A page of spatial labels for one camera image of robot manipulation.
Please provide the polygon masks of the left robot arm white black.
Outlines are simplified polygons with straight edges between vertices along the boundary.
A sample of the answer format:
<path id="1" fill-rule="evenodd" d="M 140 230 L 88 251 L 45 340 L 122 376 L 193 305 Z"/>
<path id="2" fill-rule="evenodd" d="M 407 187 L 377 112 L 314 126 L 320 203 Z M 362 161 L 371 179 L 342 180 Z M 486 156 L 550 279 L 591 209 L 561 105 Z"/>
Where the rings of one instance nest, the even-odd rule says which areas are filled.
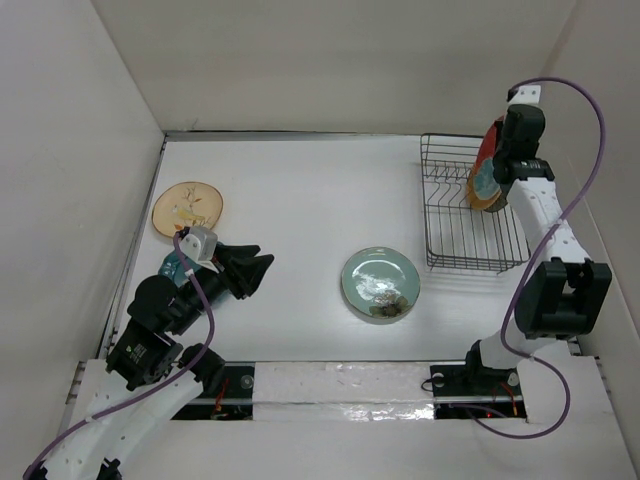
<path id="1" fill-rule="evenodd" d="M 222 387 L 225 362 L 210 348 L 214 326 L 190 347 L 174 338 L 201 316 L 214 323 L 219 297 L 253 295 L 275 258 L 257 245 L 224 245 L 203 227 L 176 232 L 173 244 L 186 282 L 154 275 L 139 284 L 83 419 L 54 439 L 24 478 L 120 479 L 175 414 Z"/>

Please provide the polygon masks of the grey plate with tree branches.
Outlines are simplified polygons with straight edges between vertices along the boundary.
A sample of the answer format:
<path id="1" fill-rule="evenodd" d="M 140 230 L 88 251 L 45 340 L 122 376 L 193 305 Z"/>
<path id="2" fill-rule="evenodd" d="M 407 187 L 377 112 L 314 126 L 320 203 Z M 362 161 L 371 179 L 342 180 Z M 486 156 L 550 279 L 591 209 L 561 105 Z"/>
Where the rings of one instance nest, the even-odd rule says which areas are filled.
<path id="1" fill-rule="evenodd" d="M 492 205 L 485 209 L 488 213 L 496 213 L 504 209 L 508 202 L 505 197 L 499 197 Z"/>

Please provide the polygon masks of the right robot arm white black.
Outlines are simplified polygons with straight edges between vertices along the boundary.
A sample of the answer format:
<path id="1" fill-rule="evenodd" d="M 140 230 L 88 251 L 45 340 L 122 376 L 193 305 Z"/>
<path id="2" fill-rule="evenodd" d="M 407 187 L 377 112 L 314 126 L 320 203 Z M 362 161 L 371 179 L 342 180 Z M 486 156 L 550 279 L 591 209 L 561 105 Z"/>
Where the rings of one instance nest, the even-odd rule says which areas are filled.
<path id="1" fill-rule="evenodd" d="M 591 333 L 612 282 L 610 267 L 593 261 L 577 240 L 551 166 L 537 156 L 545 126 L 539 107 L 509 106 L 485 135 L 467 180 L 470 206 L 510 207 L 531 249 L 503 326 L 466 355 L 462 381 L 474 393 L 506 379 L 544 346 Z"/>

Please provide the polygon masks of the red plate with teal flower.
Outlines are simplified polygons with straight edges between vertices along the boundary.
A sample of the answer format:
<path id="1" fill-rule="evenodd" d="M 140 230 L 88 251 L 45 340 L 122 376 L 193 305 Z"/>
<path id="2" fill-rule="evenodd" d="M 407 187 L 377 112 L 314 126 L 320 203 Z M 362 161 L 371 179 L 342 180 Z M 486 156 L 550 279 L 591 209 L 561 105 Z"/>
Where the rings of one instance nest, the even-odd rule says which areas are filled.
<path id="1" fill-rule="evenodd" d="M 493 157 L 503 121 L 504 117 L 499 117 L 487 130 L 467 179 L 466 186 L 470 184 L 481 199 L 488 199 L 498 190 L 501 191 L 499 184 L 494 179 Z"/>

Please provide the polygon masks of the orange woven plate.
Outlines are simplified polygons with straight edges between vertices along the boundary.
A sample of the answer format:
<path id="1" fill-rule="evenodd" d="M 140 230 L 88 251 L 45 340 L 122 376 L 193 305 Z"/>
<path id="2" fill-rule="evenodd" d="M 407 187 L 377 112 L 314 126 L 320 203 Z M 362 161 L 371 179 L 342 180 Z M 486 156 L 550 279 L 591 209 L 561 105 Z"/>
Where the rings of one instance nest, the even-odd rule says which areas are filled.
<path id="1" fill-rule="evenodd" d="M 465 199 L 473 210 L 485 211 L 485 209 L 492 205 L 499 197 L 501 197 L 500 190 L 488 199 L 481 199 L 476 195 L 475 190 L 470 184 L 466 186 Z"/>

